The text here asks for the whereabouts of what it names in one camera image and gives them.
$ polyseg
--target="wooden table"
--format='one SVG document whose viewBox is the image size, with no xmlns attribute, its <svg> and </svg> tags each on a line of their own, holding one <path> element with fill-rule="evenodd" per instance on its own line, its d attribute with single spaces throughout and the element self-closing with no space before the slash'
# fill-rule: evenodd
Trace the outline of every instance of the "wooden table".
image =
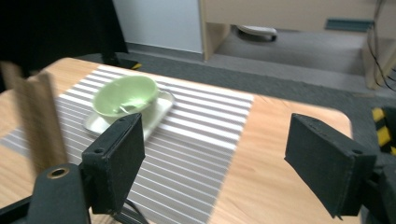
<svg viewBox="0 0 396 224">
<path fill-rule="evenodd" d="M 60 94 L 98 65 L 62 59 L 46 70 L 53 74 L 55 91 Z M 0 95 L 0 103 L 0 136 L 3 137 L 18 126 L 18 120 L 13 112 L 10 91 Z M 254 95 L 210 223 L 340 223 L 340 220 L 331 218 L 308 186 L 284 161 L 291 113 L 321 119 L 351 135 L 349 119 L 339 111 Z M 3 207 L 30 195 L 34 178 L 25 157 L 2 146 L 0 154 L 0 206 Z M 345 217 L 343 223 L 359 223 L 359 219 Z"/>
</svg>

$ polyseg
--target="green cup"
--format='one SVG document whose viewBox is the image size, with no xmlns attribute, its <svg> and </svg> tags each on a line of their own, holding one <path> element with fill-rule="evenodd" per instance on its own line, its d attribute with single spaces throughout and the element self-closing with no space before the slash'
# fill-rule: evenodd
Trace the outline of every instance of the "green cup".
<svg viewBox="0 0 396 224">
<path fill-rule="evenodd" d="M 121 77 L 102 87 L 92 100 L 93 110 L 108 123 L 139 113 L 158 97 L 157 83 L 145 76 Z"/>
</svg>

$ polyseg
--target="white wall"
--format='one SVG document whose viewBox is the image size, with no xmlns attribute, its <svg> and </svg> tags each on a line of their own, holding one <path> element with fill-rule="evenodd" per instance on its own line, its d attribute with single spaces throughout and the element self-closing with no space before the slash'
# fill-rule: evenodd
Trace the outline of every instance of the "white wall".
<svg viewBox="0 0 396 224">
<path fill-rule="evenodd" d="M 128 43 L 203 52 L 199 0 L 113 0 Z"/>
</svg>

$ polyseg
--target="yellow and black tape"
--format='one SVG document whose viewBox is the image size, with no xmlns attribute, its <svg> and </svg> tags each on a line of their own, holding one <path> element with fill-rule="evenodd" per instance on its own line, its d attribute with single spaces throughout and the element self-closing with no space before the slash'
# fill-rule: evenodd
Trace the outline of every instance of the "yellow and black tape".
<svg viewBox="0 0 396 224">
<path fill-rule="evenodd" d="M 373 109 L 373 119 L 379 147 L 382 152 L 396 156 L 396 145 L 393 137 L 395 134 L 393 130 L 396 129 L 394 125 L 395 117 L 396 109 L 378 107 Z"/>
<path fill-rule="evenodd" d="M 137 64 L 135 64 L 131 69 L 132 69 L 132 70 L 137 70 L 137 69 L 139 69 L 141 66 L 142 66 L 141 63 L 137 63 Z"/>
</svg>

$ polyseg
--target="floor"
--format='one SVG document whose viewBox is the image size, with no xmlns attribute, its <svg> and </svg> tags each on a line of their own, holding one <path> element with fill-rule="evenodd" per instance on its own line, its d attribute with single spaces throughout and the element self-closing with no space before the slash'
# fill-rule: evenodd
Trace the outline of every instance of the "floor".
<svg viewBox="0 0 396 224">
<path fill-rule="evenodd" d="M 335 90 L 396 97 L 396 92 L 386 88 L 372 91 L 365 87 L 361 57 L 365 35 L 277 32 L 277 40 L 271 42 L 269 36 L 248 35 L 233 27 L 207 63 Z"/>
<path fill-rule="evenodd" d="M 233 29 L 206 62 L 201 54 L 134 44 L 119 57 L 142 63 L 142 72 L 340 110 L 351 120 L 354 139 L 378 148 L 371 111 L 395 106 L 396 92 L 365 87 L 363 41 L 362 35 L 278 31 L 270 42 Z M 80 59 L 100 63 L 98 55 Z"/>
</svg>

